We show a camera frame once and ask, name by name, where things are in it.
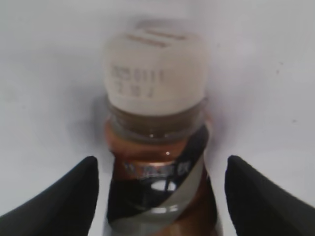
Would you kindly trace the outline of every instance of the white background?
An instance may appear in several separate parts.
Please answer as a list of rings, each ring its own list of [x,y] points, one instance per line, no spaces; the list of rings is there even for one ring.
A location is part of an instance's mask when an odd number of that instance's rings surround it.
[[[2,0],[0,215],[87,155],[100,164],[101,236],[112,158],[102,141],[103,44],[150,17],[191,18],[211,51],[207,165],[224,235],[226,159],[238,154],[315,206],[315,1]]]

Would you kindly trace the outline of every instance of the bottle neck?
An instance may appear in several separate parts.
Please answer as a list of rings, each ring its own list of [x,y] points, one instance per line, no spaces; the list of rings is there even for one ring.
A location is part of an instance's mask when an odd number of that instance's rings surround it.
[[[205,102],[170,116],[154,117],[126,113],[109,103],[109,121],[120,136],[145,143],[176,141],[194,133],[204,124]]]

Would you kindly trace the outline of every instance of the plastic bottle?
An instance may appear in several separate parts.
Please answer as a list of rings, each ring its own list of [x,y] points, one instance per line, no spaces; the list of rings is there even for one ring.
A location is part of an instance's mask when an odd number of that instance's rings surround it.
[[[217,235],[203,159],[211,136],[203,110],[207,64],[204,42],[173,29],[137,29],[107,44],[113,236]]]

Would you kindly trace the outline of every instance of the white bottle cap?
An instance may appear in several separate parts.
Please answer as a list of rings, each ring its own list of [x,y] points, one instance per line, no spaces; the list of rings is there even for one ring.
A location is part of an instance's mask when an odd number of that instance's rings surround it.
[[[106,46],[105,85],[118,109],[143,116],[185,111],[205,96],[208,51],[195,34],[137,29]]]

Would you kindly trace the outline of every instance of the brown liquid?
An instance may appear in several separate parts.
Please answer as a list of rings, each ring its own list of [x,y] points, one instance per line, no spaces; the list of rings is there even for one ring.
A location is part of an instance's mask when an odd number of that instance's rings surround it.
[[[113,128],[108,120],[105,124],[105,136],[109,149],[114,154],[114,180],[133,180],[143,176],[144,168],[153,166],[159,171],[169,166],[180,156],[186,147],[189,136],[167,143],[144,143],[123,137]],[[131,163],[133,172],[126,171],[124,163]],[[207,181],[207,173],[203,168],[202,178],[195,196],[185,210],[168,226],[152,236],[216,236],[216,209],[211,187]]]

